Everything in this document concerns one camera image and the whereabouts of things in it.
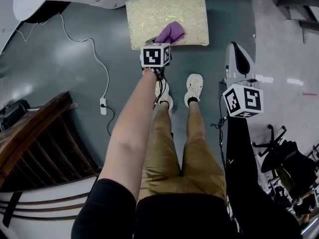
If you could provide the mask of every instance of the gray floor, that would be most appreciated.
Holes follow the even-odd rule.
[[[186,79],[191,73],[199,73],[204,77],[200,108],[207,140],[221,164],[218,130],[209,125],[219,120],[218,81],[225,76],[225,49],[230,41],[236,41],[254,59],[255,25],[251,0],[206,0],[206,7],[210,45],[173,47],[166,78],[177,108],[172,131],[179,160],[186,141]],[[126,9],[73,3],[63,15],[72,38],[95,39],[97,54],[110,72],[106,98],[116,109],[117,118],[141,77],[139,52],[130,45]],[[31,28],[24,24],[21,31],[29,33]],[[72,112],[74,123],[96,162],[103,164],[109,142],[106,126],[111,118],[111,114],[101,115],[99,108],[106,79],[106,72],[94,60],[91,43],[69,41],[56,15],[46,25],[36,26],[28,42],[16,35],[0,58],[0,104],[24,98],[31,106],[38,106],[69,90],[80,105]],[[224,134],[226,142],[227,127]]]
[[[303,44],[299,24],[286,20],[272,0],[253,0],[253,9],[256,74],[269,78],[262,84],[265,111],[248,120],[251,138],[257,143],[268,141],[267,124],[277,133],[285,125],[285,139],[296,141],[300,152],[308,154],[319,142],[319,96],[303,92],[319,95],[319,35],[307,32]]]

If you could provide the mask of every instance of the foot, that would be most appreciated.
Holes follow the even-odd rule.
[[[158,103],[160,105],[162,102],[168,102],[168,106],[169,106],[168,110],[170,111],[173,108],[173,98],[171,98],[171,96],[169,95],[169,85],[165,79],[163,79],[161,82],[163,84],[163,88],[162,88],[162,95],[159,98]],[[158,97],[160,95],[160,82],[159,81],[156,82],[155,95],[156,95],[156,97]]]
[[[187,78],[187,92],[184,97],[184,101],[187,107],[189,107],[188,99],[195,98],[195,100],[197,99],[197,101],[200,100],[199,96],[203,88],[203,82],[203,77],[200,74],[191,74]]]

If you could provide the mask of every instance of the leg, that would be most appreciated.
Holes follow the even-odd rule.
[[[180,168],[173,138],[170,134],[171,122],[168,108],[168,102],[163,102],[161,99],[159,111],[153,120],[150,132],[139,200],[155,194],[180,193],[182,191],[182,184],[179,183]]]
[[[200,76],[190,84],[196,88],[196,82],[202,86],[201,81]],[[225,177],[206,142],[205,125],[196,101],[199,100],[199,94],[200,92],[192,93],[191,99],[187,99],[189,105],[187,142],[184,147],[182,166],[185,192],[214,195],[222,198],[226,203]]]
[[[257,164],[245,119],[229,118],[226,156],[229,201],[239,226],[246,235],[263,238],[301,238],[296,219],[281,209],[258,185]]]

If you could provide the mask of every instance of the person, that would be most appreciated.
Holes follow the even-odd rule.
[[[206,141],[199,74],[191,74],[186,83],[189,113],[180,169],[167,82],[151,125],[154,89],[156,96],[160,94],[158,80],[159,75],[146,68],[123,108],[99,179],[74,222],[72,239],[300,238],[295,218],[258,186],[245,119],[229,119],[225,178]],[[242,234],[227,213],[226,192]]]

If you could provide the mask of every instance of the khaki pants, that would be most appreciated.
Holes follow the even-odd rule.
[[[188,117],[187,135],[197,127],[199,118]],[[225,176],[212,150],[202,137],[188,136],[180,169],[168,112],[159,111],[153,121],[142,172],[139,200],[157,194],[197,193],[220,197],[227,203]]]

